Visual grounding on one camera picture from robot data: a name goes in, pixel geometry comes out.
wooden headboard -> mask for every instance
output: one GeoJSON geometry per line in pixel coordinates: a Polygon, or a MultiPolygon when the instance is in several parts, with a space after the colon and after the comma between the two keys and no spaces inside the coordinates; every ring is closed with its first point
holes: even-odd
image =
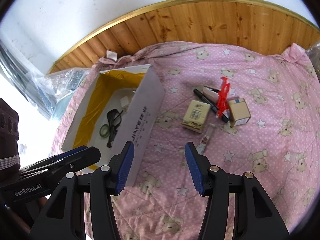
{"type": "Polygon", "coordinates": [[[190,41],[281,54],[293,42],[307,49],[320,31],[302,16],[262,0],[168,0],[123,15],[83,38],[50,73],[91,67],[106,50],[118,58],[159,42],[190,41]]]}

pink bedsheet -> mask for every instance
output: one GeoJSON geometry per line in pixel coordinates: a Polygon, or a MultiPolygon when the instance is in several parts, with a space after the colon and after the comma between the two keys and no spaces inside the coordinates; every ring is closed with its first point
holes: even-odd
{"type": "MultiPolygon", "coordinates": [[[[296,44],[282,55],[263,56],[231,45],[168,42],[117,63],[102,58],[73,96],[53,153],[60,152],[77,106],[98,70],[149,63],[166,93],[135,186],[113,197],[122,238],[197,238],[207,198],[194,188],[183,149],[188,141],[198,145],[202,135],[180,123],[196,99],[192,89],[219,87],[222,76],[231,83],[229,98],[244,97],[252,118],[230,128],[210,112],[206,127],[214,123],[218,128],[204,155],[226,172],[252,171],[292,230],[319,185],[320,85],[304,49],[296,44]]],[[[234,196],[229,198],[226,239],[231,239],[233,230],[234,196]]],[[[88,229],[90,208],[86,208],[88,229]]]]}

black pen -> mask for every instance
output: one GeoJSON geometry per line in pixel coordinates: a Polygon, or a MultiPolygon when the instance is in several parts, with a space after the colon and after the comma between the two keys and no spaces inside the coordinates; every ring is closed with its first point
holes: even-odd
{"type": "MultiPolygon", "coordinates": [[[[202,102],[209,104],[211,107],[211,110],[217,114],[217,112],[219,111],[219,109],[217,108],[217,106],[211,102],[208,98],[206,98],[206,96],[204,94],[202,94],[198,89],[194,89],[193,92],[195,93],[195,95],[197,97],[199,97],[201,99],[202,102]]],[[[228,117],[226,117],[224,114],[222,114],[221,120],[225,123],[229,122],[228,117]]]]}

red object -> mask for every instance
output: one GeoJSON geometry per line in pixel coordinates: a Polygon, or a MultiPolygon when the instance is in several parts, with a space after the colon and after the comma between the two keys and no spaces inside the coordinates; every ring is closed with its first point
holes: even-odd
{"type": "Polygon", "coordinates": [[[218,92],[219,99],[217,102],[217,107],[219,109],[219,111],[217,112],[217,116],[219,118],[222,117],[223,111],[228,109],[227,96],[228,96],[229,89],[230,89],[230,84],[227,84],[228,78],[222,77],[221,79],[222,79],[221,91],[218,92]]]}

white cardboard box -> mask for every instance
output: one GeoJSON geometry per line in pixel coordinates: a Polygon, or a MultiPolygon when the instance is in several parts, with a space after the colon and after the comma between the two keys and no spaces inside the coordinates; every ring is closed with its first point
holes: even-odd
{"type": "MultiPolygon", "coordinates": [[[[133,66],[112,71],[144,73],[144,76],[135,92],[135,95],[132,98],[127,113],[122,115],[122,122],[118,128],[118,133],[113,141],[112,148],[107,148],[108,138],[102,138],[99,134],[99,130],[103,124],[108,124],[107,113],[110,110],[117,109],[119,112],[121,112],[122,108],[120,100],[127,95],[128,91],[132,91],[132,89],[129,88],[122,88],[113,92],[111,98],[104,106],[101,115],[95,122],[91,138],[87,142],[86,146],[94,146],[100,150],[100,161],[95,164],[96,166],[100,167],[104,164],[108,164],[113,155],[121,153],[126,141],[132,141],[134,143],[134,159],[126,185],[133,186],[145,149],[147,147],[151,129],[156,120],[164,97],[164,88],[158,76],[153,71],[151,65],[133,66]]],[[[100,75],[103,75],[107,72],[109,71],[103,71],[100,73],[100,75]]],[[[98,78],[99,76],[94,80],[88,89],[76,111],[66,139],[62,145],[62,150],[64,152],[75,147],[76,135],[78,133],[80,123],[87,113],[89,101],[94,90],[96,89],[98,78]]],[[[86,173],[92,171],[93,168],[86,168],[84,170],[86,173]]]]}

